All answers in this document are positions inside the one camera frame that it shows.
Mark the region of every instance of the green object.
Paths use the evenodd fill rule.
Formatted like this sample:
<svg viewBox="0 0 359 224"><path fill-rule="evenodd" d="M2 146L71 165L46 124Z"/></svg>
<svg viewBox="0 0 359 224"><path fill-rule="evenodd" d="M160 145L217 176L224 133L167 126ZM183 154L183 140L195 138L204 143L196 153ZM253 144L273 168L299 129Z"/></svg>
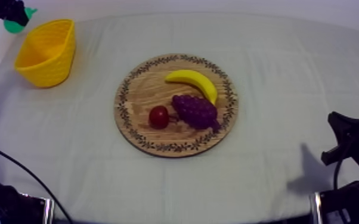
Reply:
<svg viewBox="0 0 359 224"><path fill-rule="evenodd" d="M37 11L37 9L25 8L25 14L28 16L28 20L32 18L32 14ZM24 30L24 26L19 25L14 21L4 20L4 28L10 33L20 33Z"/></svg>

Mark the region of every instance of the plastic basket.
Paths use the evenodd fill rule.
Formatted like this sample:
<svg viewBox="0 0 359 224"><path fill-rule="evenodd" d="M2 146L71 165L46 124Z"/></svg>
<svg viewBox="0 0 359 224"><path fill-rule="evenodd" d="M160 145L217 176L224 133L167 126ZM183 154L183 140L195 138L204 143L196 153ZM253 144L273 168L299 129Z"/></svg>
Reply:
<svg viewBox="0 0 359 224"><path fill-rule="evenodd" d="M28 33L15 69L38 87L52 87L67 79L75 53L72 20L54 20Z"/></svg>

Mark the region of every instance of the grape cluster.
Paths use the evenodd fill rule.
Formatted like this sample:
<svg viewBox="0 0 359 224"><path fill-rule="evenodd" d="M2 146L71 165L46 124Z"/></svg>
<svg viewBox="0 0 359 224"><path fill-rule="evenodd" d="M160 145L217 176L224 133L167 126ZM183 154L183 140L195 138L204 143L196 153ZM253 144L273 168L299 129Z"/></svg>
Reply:
<svg viewBox="0 0 359 224"><path fill-rule="evenodd" d="M207 99L190 95L174 95L172 103L179 118L195 129L207 129L214 131L219 129L217 122L217 108Z"/></svg>

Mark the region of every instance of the yellow banana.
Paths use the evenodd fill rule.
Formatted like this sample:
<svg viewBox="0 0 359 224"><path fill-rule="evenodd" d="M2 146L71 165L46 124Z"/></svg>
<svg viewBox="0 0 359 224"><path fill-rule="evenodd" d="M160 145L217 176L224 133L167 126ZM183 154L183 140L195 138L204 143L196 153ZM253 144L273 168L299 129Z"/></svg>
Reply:
<svg viewBox="0 0 359 224"><path fill-rule="evenodd" d="M177 70L168 74L166 82L188 83L198 87L205 97L213 104L216 104L217 89L214 84L204 75L192 70Z"/></svg>

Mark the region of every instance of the light gray tablecloth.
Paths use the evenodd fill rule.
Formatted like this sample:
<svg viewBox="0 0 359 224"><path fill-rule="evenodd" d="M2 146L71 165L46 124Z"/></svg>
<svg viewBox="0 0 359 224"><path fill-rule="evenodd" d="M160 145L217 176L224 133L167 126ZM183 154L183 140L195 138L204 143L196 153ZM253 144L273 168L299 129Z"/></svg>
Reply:
<svg viewBox="0 0 359 224"><path fill-rule="evenodd" d="M0 65L0 149L24 163L76 220L100 223L242 223L307 213L330 189L336 145L327 115L359 118L359 32L242 14L103 18L76 25L70 77L36 89L13 70L24 36ZM119 133L113 99L139 63L188 53L219 65L239 94L239 116L214 149L169 160ZM359 179L347 160L340 184ZM0 181L48 197L0 157Z"/></svg>

